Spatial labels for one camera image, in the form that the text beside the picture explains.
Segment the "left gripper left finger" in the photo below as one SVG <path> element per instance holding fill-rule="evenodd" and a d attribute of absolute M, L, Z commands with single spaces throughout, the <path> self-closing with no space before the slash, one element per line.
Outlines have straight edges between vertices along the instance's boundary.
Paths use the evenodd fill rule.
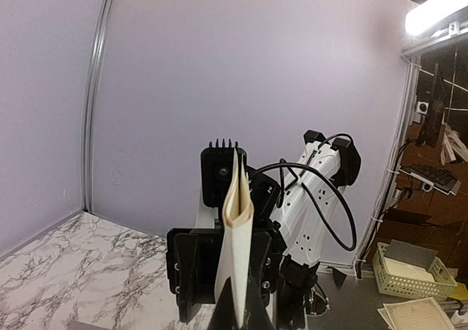
<path fill-rule="evenodd" d="M 234 329 L 234 303 L 230 278 L 228 278 L 224 283 L 207 330 L 231 329 Z"/>

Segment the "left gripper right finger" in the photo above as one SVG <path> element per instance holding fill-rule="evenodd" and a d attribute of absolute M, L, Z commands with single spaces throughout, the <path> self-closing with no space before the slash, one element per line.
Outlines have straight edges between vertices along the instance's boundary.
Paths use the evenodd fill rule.
<path fill-rule="evenodd" d="M 243 329 L 274 330 L 266 311 L 260 288 L 253 277 L 248 277 Z"/>

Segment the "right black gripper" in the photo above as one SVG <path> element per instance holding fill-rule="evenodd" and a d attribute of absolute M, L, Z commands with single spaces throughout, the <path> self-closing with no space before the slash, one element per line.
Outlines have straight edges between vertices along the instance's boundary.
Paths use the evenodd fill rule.
<path fill-rule="evenodd" d="M 167 234 L 167 278 L 178 317 L 189 323 L 206 304 L 211 325 L 271 325 L 270 296 L 276 291 L 285 242 L 270 214 L 279 184 L 268 176 L 252 180 L 252 219 L 224 227 L 218 214 L 200 211 L 208 225 L 173 228 Z"/>

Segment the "cream paper letter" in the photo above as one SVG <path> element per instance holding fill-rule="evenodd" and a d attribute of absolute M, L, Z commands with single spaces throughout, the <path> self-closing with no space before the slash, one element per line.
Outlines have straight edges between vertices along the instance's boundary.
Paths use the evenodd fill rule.
<path fill-rule="evenodd" d="M 214 286 L 218 301 L 225 281 L 230 278 L 235 319 L 238 327 L 244 324 L 249 256 L 252 240 L 254 204 L 244 156 L 233 155 L 233 176 L 222 207 L 224 236 Z"/>

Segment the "grey envelope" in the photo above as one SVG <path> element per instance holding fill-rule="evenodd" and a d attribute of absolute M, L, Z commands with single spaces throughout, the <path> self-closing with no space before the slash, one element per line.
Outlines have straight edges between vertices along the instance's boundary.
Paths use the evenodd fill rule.
<path fill-rule="evenodd" d="M 67 326 L 68 330 L 107 330 L 106 328 L 102 328 L 100 326 L 95 326 L 88 323 L 83 323 L 77 320 L 71 320 L 69 325 Z"/>

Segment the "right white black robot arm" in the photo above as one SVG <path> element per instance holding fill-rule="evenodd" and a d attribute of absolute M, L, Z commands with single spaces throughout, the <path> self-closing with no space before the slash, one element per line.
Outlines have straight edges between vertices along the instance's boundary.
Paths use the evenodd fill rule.
<path fill-rule="evenodd" d="M 352 137 L 308 130 L 296 162 L 261 168 L 230 140 L 200 155 L 196 225 L 167 233 L 167 278 L 179 320 L 214 306 L 210 329 L 304 329 L 328 298 L 317 271 L 330 219 L 361 169 Z"/>

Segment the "cream plastic basket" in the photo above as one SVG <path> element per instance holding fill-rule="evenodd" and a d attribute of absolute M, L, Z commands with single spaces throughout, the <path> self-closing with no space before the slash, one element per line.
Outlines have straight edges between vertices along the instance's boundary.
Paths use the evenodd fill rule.
<path fill-rule="evenodd" d="M 435 257 L 428 267 L 416 266 L 387 258 L 389 244 L 377 243 L 372 266 L 381 294 L 406 299 L 434 297 L 444 301 L 455 290 L 457 283 L 445 264 Z"/>

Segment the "certificate papers on floor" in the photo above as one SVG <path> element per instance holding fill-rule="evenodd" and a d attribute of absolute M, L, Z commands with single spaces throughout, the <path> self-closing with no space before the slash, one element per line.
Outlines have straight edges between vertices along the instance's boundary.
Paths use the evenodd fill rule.
<path fill-rule="evenodd" d="M 389 329 L 456 329 L 438 302 L 430 297 L 400 303 L 383 304 L 377 310 Z"/>

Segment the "black keyboard on tray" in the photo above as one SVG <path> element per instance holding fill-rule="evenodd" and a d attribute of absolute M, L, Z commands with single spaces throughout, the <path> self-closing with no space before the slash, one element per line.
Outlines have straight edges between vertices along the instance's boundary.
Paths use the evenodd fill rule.
<path fill-rule="evenodd" d="M 429 190 L 438 190 L 445 195 L 457 195 L 461 186 L 461 182 L 452 171 L 431 165 L 403 165 L 399 172 L 419 180 L 423 187 L 428 186 Z"/>

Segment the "ceiling light tube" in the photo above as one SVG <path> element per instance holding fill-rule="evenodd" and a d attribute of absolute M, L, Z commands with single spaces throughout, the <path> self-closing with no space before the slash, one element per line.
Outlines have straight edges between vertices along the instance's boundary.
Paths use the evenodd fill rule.
<path fill-rule="evenodd" d="M 407 13 L 405 31 L 411 36 L 418 36 L 465 7 L 467 0 L 427 0 Z"/>

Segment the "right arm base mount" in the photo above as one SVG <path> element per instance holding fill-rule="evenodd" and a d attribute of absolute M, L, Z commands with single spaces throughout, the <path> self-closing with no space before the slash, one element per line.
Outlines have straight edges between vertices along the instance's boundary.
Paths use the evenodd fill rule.
<path fill-rule="evenodd" d="M 325 299 L 314 291 L 319 264 L 308 267 L 285 260 L 280 268 L 276 293 L 276 328 L 305 329 L 307 312 L 326 311 Z"/>

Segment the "left aluminium frame post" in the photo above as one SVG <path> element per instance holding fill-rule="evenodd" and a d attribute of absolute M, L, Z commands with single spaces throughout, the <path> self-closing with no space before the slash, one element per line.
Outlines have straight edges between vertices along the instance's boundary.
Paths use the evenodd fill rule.
<path fill-rule="evenodd" d="M 81 195 L 82 210 L 93 212 L 93 158 L 94 158 L 94 121 L 102 63 L 115 0 L 102 0 L 92 40 L 91 55 L 83 102 L 83 124 L 81 136 Z"/>

